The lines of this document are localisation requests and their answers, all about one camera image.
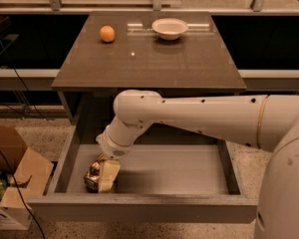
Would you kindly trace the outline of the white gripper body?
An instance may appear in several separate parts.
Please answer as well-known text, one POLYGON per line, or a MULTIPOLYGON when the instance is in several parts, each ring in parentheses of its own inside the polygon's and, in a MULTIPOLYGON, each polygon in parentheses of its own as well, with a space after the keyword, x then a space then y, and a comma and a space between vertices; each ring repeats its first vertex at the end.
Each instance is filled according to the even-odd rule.
POLYGON ((99 134, 96 138, 102 154, 108 159, 121 159, 128 154, 134 144, 134 138, 119 134, 112 136, 108 132, 99 134))

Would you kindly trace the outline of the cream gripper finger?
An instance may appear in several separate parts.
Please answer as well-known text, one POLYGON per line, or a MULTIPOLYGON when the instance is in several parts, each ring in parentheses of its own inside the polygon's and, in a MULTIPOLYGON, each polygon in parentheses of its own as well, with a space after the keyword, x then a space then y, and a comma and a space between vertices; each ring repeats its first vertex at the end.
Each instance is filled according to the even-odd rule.
POLYGON ((106 160, 101 163, 99 191, 109 192, 112 189, 120 171, 121 165, 117 160, 106 160))

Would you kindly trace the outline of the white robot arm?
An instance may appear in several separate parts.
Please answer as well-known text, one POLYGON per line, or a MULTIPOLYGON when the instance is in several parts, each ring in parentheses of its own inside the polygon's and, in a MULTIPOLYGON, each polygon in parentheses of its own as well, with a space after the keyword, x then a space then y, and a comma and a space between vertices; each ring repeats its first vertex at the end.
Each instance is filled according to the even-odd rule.
POLYGON ((154 123, 270 151, 259 194, 254 239, 299 239, 299 96, 164 98, 127 90, 97 143, 119 159, 154 123))

